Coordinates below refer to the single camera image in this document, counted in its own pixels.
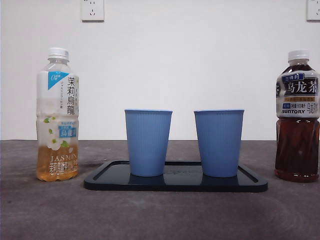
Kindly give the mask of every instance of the bottle cap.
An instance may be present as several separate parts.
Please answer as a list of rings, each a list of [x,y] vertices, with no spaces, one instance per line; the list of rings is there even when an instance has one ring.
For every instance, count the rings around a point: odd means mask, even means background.
[[[60,47],[51,47],[49,48],[48,59],[65,59],[69,62],[68,50]]]
[[[309,59],[308,49],[297,49],[288,53],[288,61],[296,59]]]

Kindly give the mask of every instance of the suntory oolong tea bottle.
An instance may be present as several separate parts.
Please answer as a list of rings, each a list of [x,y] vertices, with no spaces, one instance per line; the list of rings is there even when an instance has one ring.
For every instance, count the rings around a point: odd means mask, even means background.
[[[37,75],[36,176],[67,180],[78,174],[79,77],[68,66],[66,49],[49,49],[50,63]]]
[[[308,61],[306,49],[289,52],[289,67],[276,82],[275,175],[303,183],[319,176],[319,74]]]

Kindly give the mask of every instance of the bottle body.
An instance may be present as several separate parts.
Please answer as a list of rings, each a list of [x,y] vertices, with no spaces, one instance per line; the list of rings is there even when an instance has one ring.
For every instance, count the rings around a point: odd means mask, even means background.
[[[78,174],[79,77],[63,59],[51,59],[37,75],[36,175],[43,181]]]
[[[276,123],[275,175],[293,182],[318,179],[319,122],[316,118],[281,117]]]
[[[275,175],[293,182],[314,182],[319,177],[319,75],[308,59],[289,63],[276,83]]]

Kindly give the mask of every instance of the ribbed cup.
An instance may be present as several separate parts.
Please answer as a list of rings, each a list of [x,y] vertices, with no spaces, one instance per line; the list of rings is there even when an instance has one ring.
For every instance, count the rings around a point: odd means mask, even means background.
[[[227,178],[237,175],[243,109],[194,111],[203,173]]]
[[[126,136],[131,174],[164,173],[172,111],[126,109]]]

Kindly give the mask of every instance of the plastic tray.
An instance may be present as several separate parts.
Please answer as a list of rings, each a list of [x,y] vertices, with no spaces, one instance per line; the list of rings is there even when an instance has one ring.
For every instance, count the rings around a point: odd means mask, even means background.
[[[130,174],[129,161],[107,161],[84,179],[89,190],[185,191],[185,192],[264,192],[268,182],[244,165],[237,176],[204,175],[200,161],[166,161],[160,176]]]

